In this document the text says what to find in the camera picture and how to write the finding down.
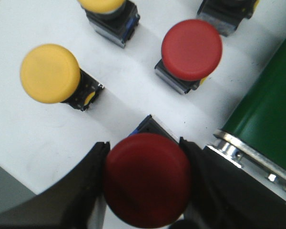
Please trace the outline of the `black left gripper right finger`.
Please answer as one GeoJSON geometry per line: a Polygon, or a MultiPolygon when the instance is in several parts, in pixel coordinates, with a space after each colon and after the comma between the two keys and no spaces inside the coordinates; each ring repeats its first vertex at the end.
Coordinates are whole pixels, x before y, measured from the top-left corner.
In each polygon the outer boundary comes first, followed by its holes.
{"type": "Polygon", "coordinates": [[[192,172],[184,213],[200,229],[286,229],[286,202],[211,149],[180,138],[192,172]]]}

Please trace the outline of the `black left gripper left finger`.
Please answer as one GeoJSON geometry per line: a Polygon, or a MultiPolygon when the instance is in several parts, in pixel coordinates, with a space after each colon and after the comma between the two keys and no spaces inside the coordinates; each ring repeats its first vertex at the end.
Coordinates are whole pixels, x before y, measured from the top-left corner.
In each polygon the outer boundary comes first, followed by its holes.
{"type": "Polygon", "coordinates": [[[102,170],[110,151],[97,142],[61,180],[28,201],[0,213],[0,229],[101,229],[106,203],[102,170]]]}

